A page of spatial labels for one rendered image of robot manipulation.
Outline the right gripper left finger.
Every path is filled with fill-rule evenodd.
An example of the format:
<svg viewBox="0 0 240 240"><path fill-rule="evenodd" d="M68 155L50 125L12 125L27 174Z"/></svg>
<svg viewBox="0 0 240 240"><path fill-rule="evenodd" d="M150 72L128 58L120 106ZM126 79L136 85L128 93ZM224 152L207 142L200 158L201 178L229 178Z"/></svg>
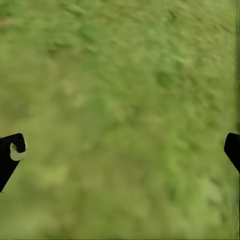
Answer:
<svg viewBox="0 0 240 240"><path fill-rule="evenodd" d="M22 133L0 138L0 193L25 155L27 147Z"/></svg>

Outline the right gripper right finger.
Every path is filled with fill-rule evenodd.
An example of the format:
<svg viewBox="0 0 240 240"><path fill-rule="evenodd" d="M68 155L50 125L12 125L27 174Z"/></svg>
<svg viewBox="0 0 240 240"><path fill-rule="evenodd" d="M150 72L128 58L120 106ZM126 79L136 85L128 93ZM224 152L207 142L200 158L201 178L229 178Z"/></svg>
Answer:
<svg viewBox="0 0 240 240"><path fill-rule="evenodd" d="M224 151L230 158L234 166L240 173L240 135L235 133L229 133L227 135Z"/></svg>

